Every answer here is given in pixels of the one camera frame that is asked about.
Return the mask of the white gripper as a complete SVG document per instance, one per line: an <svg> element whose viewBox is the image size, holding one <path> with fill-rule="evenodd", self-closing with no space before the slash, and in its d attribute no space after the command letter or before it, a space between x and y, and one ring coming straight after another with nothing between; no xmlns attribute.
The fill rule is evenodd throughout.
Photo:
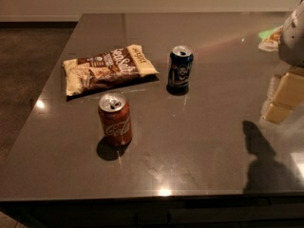
<svg viewBox="0 0 304 228"><path fill-rule="evenodd" d="M278 51L282 61L297 67L271 79L261 118L273 124L284 122L304 101L304 0L284 22Z"/></svg>

